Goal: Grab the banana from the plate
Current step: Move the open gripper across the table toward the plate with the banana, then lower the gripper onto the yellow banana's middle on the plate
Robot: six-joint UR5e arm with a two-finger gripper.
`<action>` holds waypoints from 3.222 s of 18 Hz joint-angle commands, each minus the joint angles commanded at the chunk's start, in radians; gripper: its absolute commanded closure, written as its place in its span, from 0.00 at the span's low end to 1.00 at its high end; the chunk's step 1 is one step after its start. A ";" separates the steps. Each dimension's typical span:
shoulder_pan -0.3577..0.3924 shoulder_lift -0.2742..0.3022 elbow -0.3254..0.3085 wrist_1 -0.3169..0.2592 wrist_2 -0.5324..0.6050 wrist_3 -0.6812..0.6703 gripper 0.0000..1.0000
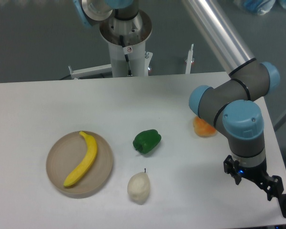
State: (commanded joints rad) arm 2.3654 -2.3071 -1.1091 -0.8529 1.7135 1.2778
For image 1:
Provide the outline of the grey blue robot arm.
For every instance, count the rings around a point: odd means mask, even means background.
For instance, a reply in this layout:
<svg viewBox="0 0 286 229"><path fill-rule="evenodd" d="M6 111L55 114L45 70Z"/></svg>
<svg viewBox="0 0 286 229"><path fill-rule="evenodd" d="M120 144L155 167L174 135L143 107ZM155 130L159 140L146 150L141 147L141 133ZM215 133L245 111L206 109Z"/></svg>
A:
<svg viewBox="0 0 286 229"><path fill-rule="evenodd" d="M151 20L136 0L76 0L84 23L100 25L102 37L117 49L111 53L114 77L146 76L144 44L152 31ZM186 0L184 5L215 53L230 80L217 88L197 87L189 98L190 109L229 143L231 155L224 171L237 184L242 178L267 193L268 200L282 199L279 176L266 171L264 121L255 100L274 90L280 75L272 64L259 63L230 25L215 0Z"/></svg>

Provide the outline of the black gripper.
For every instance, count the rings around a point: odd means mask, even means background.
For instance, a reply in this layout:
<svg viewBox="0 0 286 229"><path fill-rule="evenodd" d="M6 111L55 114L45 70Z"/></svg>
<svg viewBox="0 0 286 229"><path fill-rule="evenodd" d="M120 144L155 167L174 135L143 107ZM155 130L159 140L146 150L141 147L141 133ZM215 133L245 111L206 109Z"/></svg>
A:
<svg viewBox="0 0 286 229"><path fill-rule="evenodd" d="M257 160L228 155L224 160L224 172L231 175L235 184L239 185L242 178L255 183L261 190L266 192L267 200L280 199L283 193L283 182L280 176L267 176L266 157Z"/></svg>

